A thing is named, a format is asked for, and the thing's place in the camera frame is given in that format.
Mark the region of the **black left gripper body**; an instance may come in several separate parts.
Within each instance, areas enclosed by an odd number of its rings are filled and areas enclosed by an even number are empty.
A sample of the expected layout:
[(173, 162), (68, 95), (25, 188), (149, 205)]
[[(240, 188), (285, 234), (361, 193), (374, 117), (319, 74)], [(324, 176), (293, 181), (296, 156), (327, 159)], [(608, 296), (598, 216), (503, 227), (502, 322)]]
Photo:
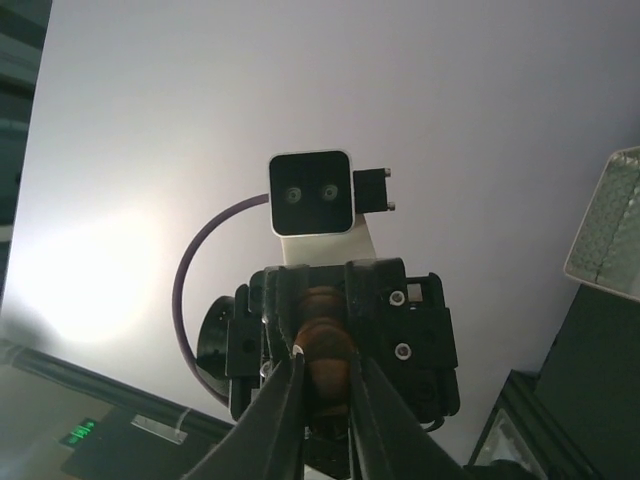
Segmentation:
[[(438, 276), (408, 277), (400, 259), (380, 260), (379, 324), (383, 346), (373, 359), (425, 433), (456, 414), (460, 397), (452, 321)], [(310, 267), (309, 287), (333, 287), (346, 299), (345, 265)], [(273, 370), (262, 317), (264, 271), (241, 286), (227, 325), (229, 409), (235, 425), (253, 403)], [(304, 469), (336, 479), (353, 479), (349, 457), (349, 407), (342, 416), (314, 417), (310, 410), (306, 367), (303, 386)]]

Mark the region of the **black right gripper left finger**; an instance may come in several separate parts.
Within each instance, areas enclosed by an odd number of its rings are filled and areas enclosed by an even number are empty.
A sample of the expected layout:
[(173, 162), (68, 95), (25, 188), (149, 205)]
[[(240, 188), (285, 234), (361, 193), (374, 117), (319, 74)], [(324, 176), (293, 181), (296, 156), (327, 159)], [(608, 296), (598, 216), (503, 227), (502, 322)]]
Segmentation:
[(225, 439), (188, 473), (189, 479), (302, 479), (305, 357), (281, 361)]

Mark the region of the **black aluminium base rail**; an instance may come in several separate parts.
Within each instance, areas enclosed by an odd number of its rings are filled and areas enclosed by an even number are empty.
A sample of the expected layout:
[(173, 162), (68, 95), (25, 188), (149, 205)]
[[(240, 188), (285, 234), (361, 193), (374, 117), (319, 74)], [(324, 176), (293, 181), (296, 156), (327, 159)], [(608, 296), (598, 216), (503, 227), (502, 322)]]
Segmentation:
[(230, 429), (197, 410), (1, 342), (4, 479), (183, 479)]

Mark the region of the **brown chess piece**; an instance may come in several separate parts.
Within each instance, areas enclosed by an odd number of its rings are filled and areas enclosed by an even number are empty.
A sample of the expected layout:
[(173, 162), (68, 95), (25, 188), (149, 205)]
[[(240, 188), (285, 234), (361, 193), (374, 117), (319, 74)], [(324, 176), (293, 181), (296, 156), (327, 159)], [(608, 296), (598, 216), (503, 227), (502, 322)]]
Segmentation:
[(301, 297), (294, 350), (305, 357), (314, 417), (344, 416), (349, 407), (350, 360), (356, 350), (347, 329), (345, 296), (333, 287), (313, 287)]

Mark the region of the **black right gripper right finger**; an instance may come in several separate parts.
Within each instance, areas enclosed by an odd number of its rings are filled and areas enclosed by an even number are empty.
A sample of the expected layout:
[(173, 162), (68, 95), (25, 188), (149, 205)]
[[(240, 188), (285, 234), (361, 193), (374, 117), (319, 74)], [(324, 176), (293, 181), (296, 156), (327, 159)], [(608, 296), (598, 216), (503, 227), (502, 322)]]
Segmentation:
[(376, 362), (350, 360), (349, 457), (353, 479), (466, 479), (468, 473), (423, 431)]

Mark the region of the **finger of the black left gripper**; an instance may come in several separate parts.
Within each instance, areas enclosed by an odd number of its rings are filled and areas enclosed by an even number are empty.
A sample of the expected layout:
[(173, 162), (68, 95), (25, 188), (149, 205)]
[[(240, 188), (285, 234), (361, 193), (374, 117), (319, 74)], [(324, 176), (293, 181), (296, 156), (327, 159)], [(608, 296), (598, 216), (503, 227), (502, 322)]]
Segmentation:
[(308, 265), (269, 267), (264, 271), (262, 317), (271, 358), (284, 360), (300, 328), (298, 305), (309, 287)]
[(379, 324), (381, 261), (355, 260), (345, 265), (347, 325), (363, 355), (379, 355), (383, 346)]

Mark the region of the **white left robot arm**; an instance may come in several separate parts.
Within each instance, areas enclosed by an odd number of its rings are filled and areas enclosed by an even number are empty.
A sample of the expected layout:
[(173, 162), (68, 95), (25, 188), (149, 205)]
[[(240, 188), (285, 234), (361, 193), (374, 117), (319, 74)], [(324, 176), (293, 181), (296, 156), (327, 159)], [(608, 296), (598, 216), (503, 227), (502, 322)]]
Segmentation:
[(430, 438), (460, 407), (436, 275), (400, 259), (269, 267), (219, 298), (197, 367), (235, 420), (194, 479), (460, 479)]

